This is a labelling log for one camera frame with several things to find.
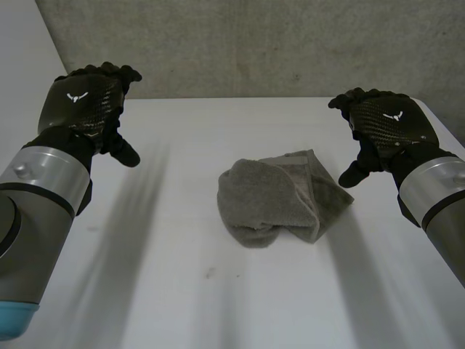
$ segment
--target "tabletop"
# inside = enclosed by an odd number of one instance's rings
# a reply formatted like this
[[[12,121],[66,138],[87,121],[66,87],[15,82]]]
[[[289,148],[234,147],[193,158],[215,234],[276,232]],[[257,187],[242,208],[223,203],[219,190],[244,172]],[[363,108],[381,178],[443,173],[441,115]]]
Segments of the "tabletop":
[[[316,244],[282,232],[246,249],[226,231],[218,176],[238,159],[313,149],[337,180],[359,150],[328,98],[128,100],[142,156],[92,167],[29,330],[5,348],[463,348],[465,290],[397,205],[390,174]],[[442,148],[465,149],[418,102]]]

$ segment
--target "light blue base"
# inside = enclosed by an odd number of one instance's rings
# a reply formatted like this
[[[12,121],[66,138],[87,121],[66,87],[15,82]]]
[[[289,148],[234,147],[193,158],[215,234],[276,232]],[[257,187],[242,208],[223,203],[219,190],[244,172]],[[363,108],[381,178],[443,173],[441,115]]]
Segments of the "light blue base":
[[[37,309],[35,303],[0,301],[0,340],[13,340],[23,334]]]

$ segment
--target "black glove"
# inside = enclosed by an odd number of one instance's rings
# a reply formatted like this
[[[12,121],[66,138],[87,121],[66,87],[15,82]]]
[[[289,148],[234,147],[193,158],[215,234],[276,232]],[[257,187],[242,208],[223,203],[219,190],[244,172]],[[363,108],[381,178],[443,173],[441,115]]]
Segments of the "black glove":
[[[360,142],[357,160],[339,178],[344,188],[356,186],[370,172],[392,172],[392,159],[410,150],[411,145],[419,144],[421,152],[439,150],[439,140],[428,118],[407,95],[356,88],[332,99],[328,107],[341,111],[354,140]]]
[[[138,165],[139,155],[118,133],[118,127],[129,85],[141,80],[128,65],[119,68],[109,62],[58,77],[46,97],[39,134],[47,130],[48,135],[56,135],[57,128],[65,127],[90,140],[94,153],[110,153],[128,167]]]

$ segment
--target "folded towel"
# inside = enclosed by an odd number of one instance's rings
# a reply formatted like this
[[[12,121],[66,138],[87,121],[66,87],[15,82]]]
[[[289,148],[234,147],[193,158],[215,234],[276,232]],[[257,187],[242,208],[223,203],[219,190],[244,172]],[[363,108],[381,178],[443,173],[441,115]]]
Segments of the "folded towel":
[[[241,159],[219,177],[219,213],[245,247],[270,245],[280,227],[313,244],[353,201],[311,150]]]

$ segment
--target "metal bolt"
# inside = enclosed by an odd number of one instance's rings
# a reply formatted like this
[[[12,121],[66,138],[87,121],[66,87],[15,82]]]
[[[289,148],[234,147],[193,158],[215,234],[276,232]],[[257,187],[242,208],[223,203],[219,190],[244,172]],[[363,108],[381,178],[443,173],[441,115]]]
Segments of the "metal bolt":
[[[24,178],[27,177],[31,171],[29,170],[29,166],[24,163],[16,164],[13,166],[13,172],[19,177]]]
[[[453,178],[453,181],[457,184],[465,185],[465,171],[459,172]]]

